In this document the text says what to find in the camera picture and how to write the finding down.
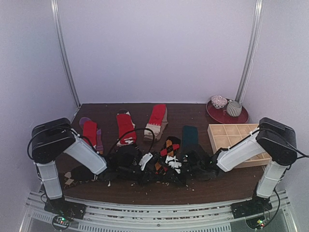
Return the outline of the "black red yellow argyle sock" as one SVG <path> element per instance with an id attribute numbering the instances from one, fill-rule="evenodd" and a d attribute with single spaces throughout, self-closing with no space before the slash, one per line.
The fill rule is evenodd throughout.
<path id="1" fill-rule="evenodd" d="M 159 152 L 158 161 L 154 165 L 156 174 L 165 175 L 169 169 L 172 169 L 167 164 L 165 164 L 166 157 L 177 157 L 177 152 L 180 149 L 180 146 L 181 140 L 179 138 L 175 136 L 169 136 L 166 139 L 162 149 Z"/>

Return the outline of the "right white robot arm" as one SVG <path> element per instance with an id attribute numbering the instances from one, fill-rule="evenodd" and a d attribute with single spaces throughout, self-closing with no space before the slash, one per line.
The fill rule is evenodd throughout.
<path id="1" fill-rule="evenodd" d="M 271 118 L 264 117 L 258 127 L 244 139 L 229 148 L 219 148 L 213 155 L 199 157 L 190 147 L 182 159 L 173 159 L 169 164 L 181 174 L 192 174 L 201 179 L 215 179 L 250 158 L 268 153 L 271 157 L 263 176 L 256 184 L 255 197 L 248 201 L 248 210 L 258 213 L 266 205 L 276 185 L 283 179 L 286 170 L 297 160 L 295 130 Z"/>

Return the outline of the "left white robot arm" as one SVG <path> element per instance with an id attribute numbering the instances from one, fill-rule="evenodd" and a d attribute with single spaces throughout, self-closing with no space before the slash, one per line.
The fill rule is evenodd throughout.
<path id="1" fill-rule="evenodd" d="M 44 186 L 50 206 L 60 215 L 70 207 L 64 200 L 58 178 L 56 158 L 67 154 L 81 163 L 72 170 L 75 181 L 111 181 L 117 177 L 139 178 L 153 158 L 148 152 L 142 155 L 133 145 L 125 145 L 115 154 L 108 152 L 103 157 L 93 147 L 89 138 L 78 134 L 67 118 L 60 118 L 33 128 L 27 145 L 27 155 L 34 162 Z"/>

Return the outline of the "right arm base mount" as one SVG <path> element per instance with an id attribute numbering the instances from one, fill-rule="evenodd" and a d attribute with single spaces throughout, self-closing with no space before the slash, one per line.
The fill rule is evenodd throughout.
<path id="1" fill-rule="evenodd" d="M 269 198 L 260 197 L 231 204 L 234 219 L 245 218 L 247 226 L 254 230 L 260 230 L 266 226 L 272 208 Z"/>

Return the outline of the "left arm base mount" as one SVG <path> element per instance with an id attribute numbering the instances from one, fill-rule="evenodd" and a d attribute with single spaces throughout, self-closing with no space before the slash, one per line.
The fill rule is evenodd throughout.
<path id="1" fill-rule="evenodd" d="M 76 219 L 83 219 L 86 205 L 82 203 L 69 202 L 63 199 L 47 200 L 44 202 L 44 210 L 55 214 L 51 224 L 57 231 L 63 231 L 73 225 Z"/>

